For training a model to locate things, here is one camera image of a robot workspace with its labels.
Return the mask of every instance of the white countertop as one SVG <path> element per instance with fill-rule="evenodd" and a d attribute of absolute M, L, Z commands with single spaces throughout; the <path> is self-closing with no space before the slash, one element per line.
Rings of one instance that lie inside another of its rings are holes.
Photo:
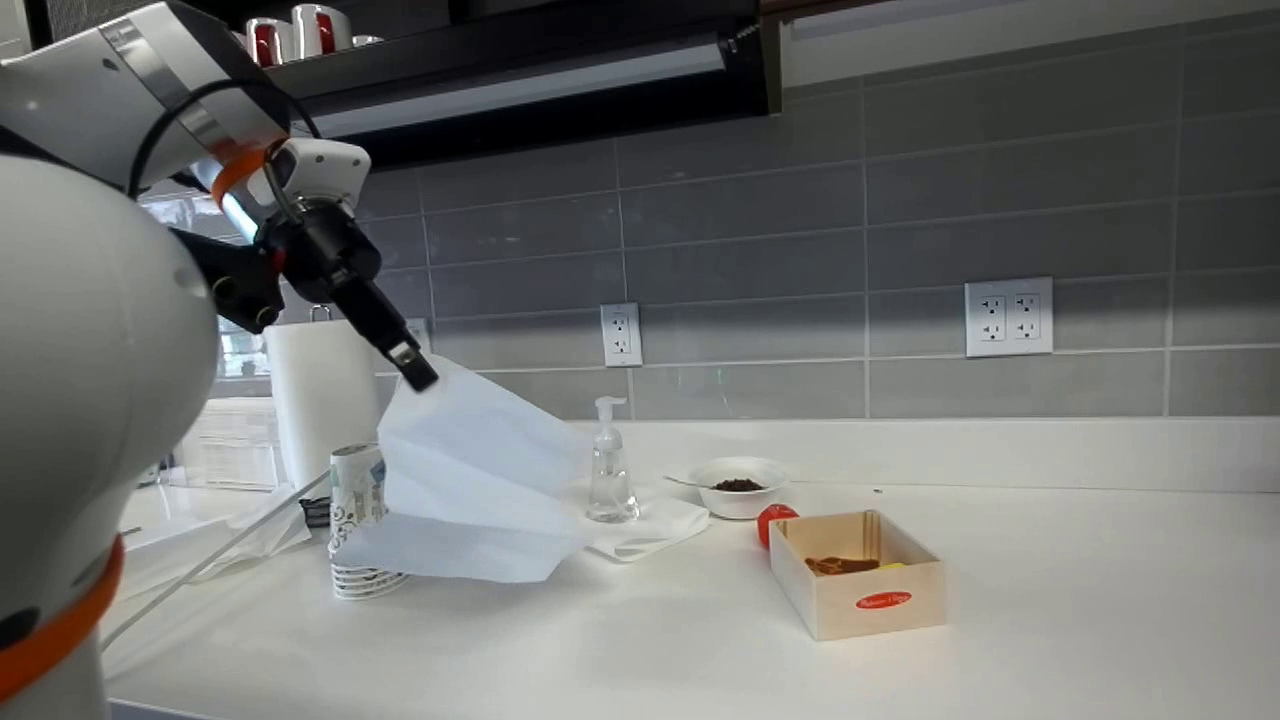
<path fill-rule="evenodd" d="M 1272 720 L 1280 495 L 837 494 L 942 556 L 951 624 L 815 644 L 744 524 L 540 588 L 327 597 L 324 549 L 181 593 L 108 652 L 115 702 L 228 720 Z"/>

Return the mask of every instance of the open cardboard box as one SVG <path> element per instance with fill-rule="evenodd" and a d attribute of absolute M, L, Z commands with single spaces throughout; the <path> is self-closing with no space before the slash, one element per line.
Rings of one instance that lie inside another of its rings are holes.
<path fill-rule="evenodd" d="M 809 560 L 877 560 L 879 569 L 819 578 Z M 877 636 L 947 619 L 942 565 L 879 512 L 766 524 L 766 565 L 809 636 Z"/>

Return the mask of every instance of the electrical outlet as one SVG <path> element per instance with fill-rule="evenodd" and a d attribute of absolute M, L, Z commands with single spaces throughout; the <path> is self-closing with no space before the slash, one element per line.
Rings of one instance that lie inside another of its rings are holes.
<path fill-rule="evenodd" d="M 1053 281 L 964 284 L 969 358 L 1053 351 Z"/>
<path fill-rule="evenodd" d="M 603 342 L 603 364 L 640 364 L 640 311 L 637 305 L 599 305 L 599 342 Z"/>

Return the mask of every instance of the wire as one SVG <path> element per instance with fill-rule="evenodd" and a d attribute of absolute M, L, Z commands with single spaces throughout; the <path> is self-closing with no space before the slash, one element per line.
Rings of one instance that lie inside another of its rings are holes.
<path fill-rule="evenodd" d="M 209 552 L 195 569 L 189 569 L 181 581 L 173 581 L 161 597 L 151 597 L 142 610 L 136 610 L 123 624 L 115 624 L 103 642 L 98 652 L 108 652 L 132 624 L 140 624 L 142 617 L 151 617 L 168 597 L 176 597 L 181 588 L 189 588 L 198 573 L 209 573 L 219 556 L 228 556 L 244 535 L 260 534 L 266 522 L 276 522 L 282 509 L 292 509 L 295 500 L 303 500 L 311 489 L 319 489 L 327 479 L 327 474 L 319 474 L 311 485 L 295 489 L 292 495 L 282 495 L 276 509 L 266 509 L 260 522 L 252 522 L 244 534 L 234 534 L 224 549 Z"/>
<path fill-rule="evenodd" d="M 280 98 L 306 125 L 306 134 L 319 136 L 314 117 L 295 98 L 287 98 L 280 86 L 271 86 L 271 79 L 211 79 L 211 86 L 195 90 L 192 98 L 182 98 L 176 108 L 155 117 L 155 125 L 146 128 L 146 136 L 132 153 L 126 184 L 123 184 L 123 194 L 132 200 L 140 195 L 142 174 L 146 174 L 151 153 L 165 141 L 168 125 L 176 125 L 205 98 L 216 98 L 216 93 L 228 93 L 228 90 L 262 90 L 262 93 Z"/>

